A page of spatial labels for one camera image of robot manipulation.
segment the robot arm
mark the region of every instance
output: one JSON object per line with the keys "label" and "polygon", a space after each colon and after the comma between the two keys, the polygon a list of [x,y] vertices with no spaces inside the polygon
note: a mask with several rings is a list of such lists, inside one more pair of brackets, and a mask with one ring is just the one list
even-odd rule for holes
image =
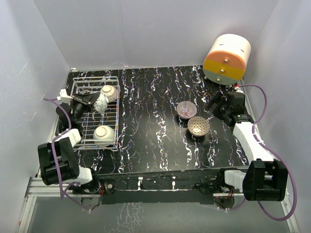
{"label": "robot arm", "polygon": [[[61,90],[60,96],[57,98],[63,102],[60,106],[69,116],[72,127],[71,130],[64,133],[54,142],[61,178],[64,183],[77,183],[80,186],[80,190],[88,193],[96,192],[99,188],[99,182],[91,168],[79,166],[78,154],[74,152],[73,148],[81,141],[81,134],[83,133],[82,126],[78,123],[78,120],[84,112],[92,109],[99,94],[99,92],[87,95],[74,94],[72,97],[69,97],[66,94],[66,90]],[[69,121],[63,110],[57,107],[56,113],[59,115],[62,128],[68,128]],[[44,184],[58,184],[58,174],[52,154],[52,142],[39,145],[38,155],[41,177]]]}
{"label": "robot arm", "polygon": [[281,161],[262,148],[252,133],[253,119],[245,110],[245,96],[241,92],[217,92],[207,105],[214,116],[223,120],[239,140],[250,162],[246,173],[234,168],[222,168],[215,187],[236,188],[247,200],[282,201],[285,197],[288,171]]}

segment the cylindrical device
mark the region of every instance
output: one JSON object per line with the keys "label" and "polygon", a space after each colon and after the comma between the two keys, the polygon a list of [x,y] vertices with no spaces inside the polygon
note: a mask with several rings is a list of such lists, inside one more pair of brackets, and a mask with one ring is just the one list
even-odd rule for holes
{"label": "cylindrical device", "polygon": [[234,34],[219,36],[203,63],[208,79],[222,85],[239,81],[246,70],[251,45],[244,37]]}

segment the black marble surface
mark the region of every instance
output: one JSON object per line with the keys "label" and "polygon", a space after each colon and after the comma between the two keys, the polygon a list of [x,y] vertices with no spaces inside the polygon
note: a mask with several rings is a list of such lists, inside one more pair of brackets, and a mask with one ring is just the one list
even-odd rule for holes
{"label": "black marble surface", "polygon": [[[105,174],[248,165],[230,129],[205,109],[216,91],[229,89],[205,81],[200,66],[72,72],[67,92],[73,78],[96,76],[119,78],[119,151],[79,150],[81,166]],[[194,138],[188,132],[176,115],[184,100],[195,103],[197,116],[209,119],[209,134]]]}

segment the wire dish rack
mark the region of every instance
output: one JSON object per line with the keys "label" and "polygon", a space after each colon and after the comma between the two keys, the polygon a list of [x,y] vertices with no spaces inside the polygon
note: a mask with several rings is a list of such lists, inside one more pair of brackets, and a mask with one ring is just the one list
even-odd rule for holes
{"label": "wire dish rack", "polygon": [[[111,85],[118,90],[117,100],[108,104],[108,108],[102,115],[95,109],[92,112],[84,113],[79,120],[79,123],[83,127],[82,140],[76,144],[75,150],[112,150],[118,151],[118,124],[119,124],[119,99],[120,99],[120,86],[119,80],[116,76],[107,77],[82,77],[73,78],[73,86],[71,94],[91,94],[99,92],[103,86]],[[100,146],[96,145],[95,142],[99,140],[93,139],[94,131],[101,125],[110,126],[115,131],[115,139],[108,140],[111,145]]]}

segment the ceramic bowl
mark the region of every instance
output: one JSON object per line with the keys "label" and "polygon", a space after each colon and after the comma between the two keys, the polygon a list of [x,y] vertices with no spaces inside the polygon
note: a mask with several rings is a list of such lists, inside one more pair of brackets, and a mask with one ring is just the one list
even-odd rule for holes
{"label": "ceramic bowl", "polygon": [[109,126],[102,125],[96,128],[93,134],[94,143],[100,147],[107,147],[114,143],[116,132]]}
{"label": "ceramic bowl", "polygon": [[190,119],[196,115],[196,106],[190,101],[182,101],[177,105],[177,114],[182,119]]}
{"label": "ceramic bowl", "polygon": [[106,95],[100,94],[96,102],[94,103],[94,108],[96,109],[97,112],[100,114],[104,114],[108,107],[109,100]]}
{"label": "ceramic bowl", "polygon": [[101,89],[101,93],[107,96],[109,103],[117,100],[118,90],[114,86],[105,85]]}
{"label": "ceramic bowl", "polygon": [[202,137],[209,131],[209,122],[200,116],[195,116],[188,121],[189,132],[196,137]]}

